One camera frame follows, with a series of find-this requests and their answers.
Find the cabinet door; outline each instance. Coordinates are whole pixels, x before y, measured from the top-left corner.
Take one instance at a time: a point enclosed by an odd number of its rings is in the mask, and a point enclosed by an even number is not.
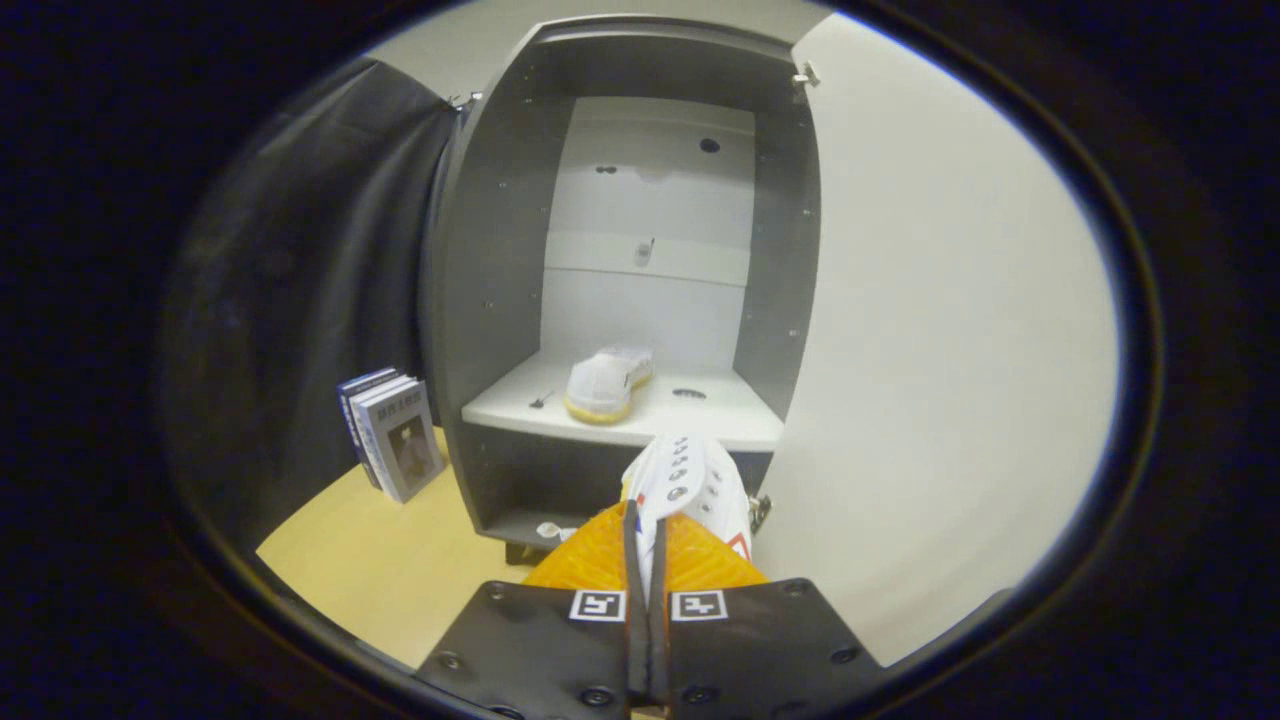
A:
[[[794,59],[823,210],[755,559],[888,665],[1062,533],[1107,446],[1117,322],[1089,217],[1001,110],[840,14]]]

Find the wooden table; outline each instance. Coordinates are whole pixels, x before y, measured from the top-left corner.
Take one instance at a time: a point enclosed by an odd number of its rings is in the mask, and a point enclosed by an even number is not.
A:
[[[444,433],[435,428],[448,460]],[[355,466],[257,548],[294,592],[358,639],[417,667],[485,580],[518,583],[503,543],[475,534],[449,464],[404,505]]]

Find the hinge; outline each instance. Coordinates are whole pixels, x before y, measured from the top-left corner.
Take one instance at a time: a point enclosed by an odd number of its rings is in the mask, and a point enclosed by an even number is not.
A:
[[[801,72],[797,72],[796,74],[791,76],[791,85],[796,90],[799,90],[801,86],[805,85],[808,85],[809,87],[818,87],[819,82],[822,81],[818,79],[818,73],[814,72],[813,63],[805,63],[804,69]]]
[[[813,69],[813,63],[805,63],[804,69],[791,76],[791,87],[795,88],[795,94],[791,96],[791,101],[796,105],[804,105],[808,101],[805,96],[805,86],[818,87],[818,73]]]

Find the white wall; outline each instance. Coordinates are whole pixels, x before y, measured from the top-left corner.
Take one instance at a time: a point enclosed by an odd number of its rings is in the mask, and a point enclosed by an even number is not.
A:
[[[704,137],[719,151],[703,152]],[[730,372],[754,202],[751,113],[577,100],[550,208],[541,354],[579,360],[613,342],[641,343],[659,369]],[[652,247],[644,264],[639,245]]]
[[[795,55],[822,79],[822,245],[755,560],[890,664],[1075,512],[1115,411],[1114,300],[1071,192],[996,109],[838,15]]]
[[[442,97],[484,90],[538,23],[607,13],[716,22],[795,42],[831,10],[799,0],[476,0],[438,13],[366,54]]]

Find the table surface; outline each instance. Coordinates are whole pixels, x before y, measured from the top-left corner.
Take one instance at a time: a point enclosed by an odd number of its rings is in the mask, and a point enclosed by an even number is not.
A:
[[[444,433],[435,428],[448,459]],[[518,583],[503,543],[475,534],[453,465],[404,505],[360,465],[257,548],[302,600],[378,651],[417,669],[485,580]]]
[[[564,386],[572,363],[534,355],[462,407],[476,425],[564,439],[644,447],[672,429],[704,432],[730,451],[771,452],[782,436],[782,420],[733,370],[677,372],[659,366],[631,397],[631,414],[609,425],[575,420],[564,409]],[[677,397],[691,388],[705,400]],[[540,409],[530,407],[547,397]]]

